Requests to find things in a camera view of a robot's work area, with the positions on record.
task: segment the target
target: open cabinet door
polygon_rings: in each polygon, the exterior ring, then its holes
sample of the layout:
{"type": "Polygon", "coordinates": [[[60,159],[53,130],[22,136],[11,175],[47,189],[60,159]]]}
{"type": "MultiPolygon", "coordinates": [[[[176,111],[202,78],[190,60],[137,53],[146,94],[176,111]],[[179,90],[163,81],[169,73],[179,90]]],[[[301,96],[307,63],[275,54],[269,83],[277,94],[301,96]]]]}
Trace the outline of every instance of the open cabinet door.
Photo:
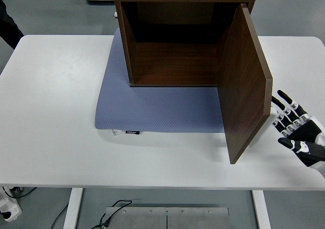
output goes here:
{"type": "Polygon", "coordinates": [[[235,164],[270,115],[272,75],[249,10],[240,4],[217,79],[230,163],[235,164]]]}

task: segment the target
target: robotic hand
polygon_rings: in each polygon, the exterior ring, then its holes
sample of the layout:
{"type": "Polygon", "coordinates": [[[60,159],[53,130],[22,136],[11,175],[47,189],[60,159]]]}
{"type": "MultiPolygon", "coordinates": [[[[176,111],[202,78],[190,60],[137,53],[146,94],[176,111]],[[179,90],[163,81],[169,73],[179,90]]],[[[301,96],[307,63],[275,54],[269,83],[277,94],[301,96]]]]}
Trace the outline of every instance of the robotic hand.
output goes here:
{"type": "Polygon", "coordinates": [[[272,102],[283,112],[273,122],[284,136],[278,142],[292,150],[307,167],[318,170],[325,178],[325,128],[284,92],[278,90],[278,94],[290,105],[289,108],[272,97],[272,102]]]}

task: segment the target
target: metal plate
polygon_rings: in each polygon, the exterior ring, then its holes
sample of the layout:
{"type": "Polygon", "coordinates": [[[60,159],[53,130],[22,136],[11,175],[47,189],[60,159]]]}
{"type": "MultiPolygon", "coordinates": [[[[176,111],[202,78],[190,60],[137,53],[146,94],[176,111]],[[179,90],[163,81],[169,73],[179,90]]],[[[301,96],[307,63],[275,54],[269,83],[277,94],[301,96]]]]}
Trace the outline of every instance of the metal plate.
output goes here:
{"type": "Polygon", "coordinates": [[[168,229],[230,229],[228,208],[167,208],[168,229]]]}
{"type": "MultiPolygon", "coordinates": [[[[107,207],[103,222],[118,207],[107,207]]],[[[166,208],[164,207],[125,207],[111,219],[109,229],[166,229],[166,208]]]]}
{"type": "MultiPolygon", "coordinates": [[[[118,207],[107,207],[103,222],[118,207]]],[[[228,208],[125,207],[111,219],[110,229],[230,229],[228,208]]]]}

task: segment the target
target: white table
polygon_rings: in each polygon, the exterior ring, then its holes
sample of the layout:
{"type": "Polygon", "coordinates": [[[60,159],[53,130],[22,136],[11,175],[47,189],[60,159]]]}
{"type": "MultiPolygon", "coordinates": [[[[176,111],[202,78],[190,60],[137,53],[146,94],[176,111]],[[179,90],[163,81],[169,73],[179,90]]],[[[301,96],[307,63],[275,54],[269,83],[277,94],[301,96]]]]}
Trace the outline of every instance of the white table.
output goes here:
{"type": "MultiPolygon", "coordinates": [[[[26,36],[0,75],[0,184],[324,190],[270,127],[230,165],[224,134],[113,136],[94,127],[112,36],[26,36]]],[[[325,123],[325,47],[260,37],[278,88],[325,123]]]]}

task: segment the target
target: power strip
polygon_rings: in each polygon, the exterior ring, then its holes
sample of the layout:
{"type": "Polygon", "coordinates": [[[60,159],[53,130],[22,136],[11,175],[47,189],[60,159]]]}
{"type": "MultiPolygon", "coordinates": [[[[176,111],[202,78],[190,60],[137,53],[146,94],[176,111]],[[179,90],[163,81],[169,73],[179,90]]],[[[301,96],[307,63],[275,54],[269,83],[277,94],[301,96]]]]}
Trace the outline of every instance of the power strip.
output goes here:
{"type": "Polygon", "coordinates": [[[17,217],[21,214],[21,208],[19,207],[19,205],[12,201],[10,198],[2,198],[0,200],[0,211],[1,212],[10,212],[10,217],[5,218],[5,221],[10,222],[13,221],[15,219],[17,219],[17,217]]]}

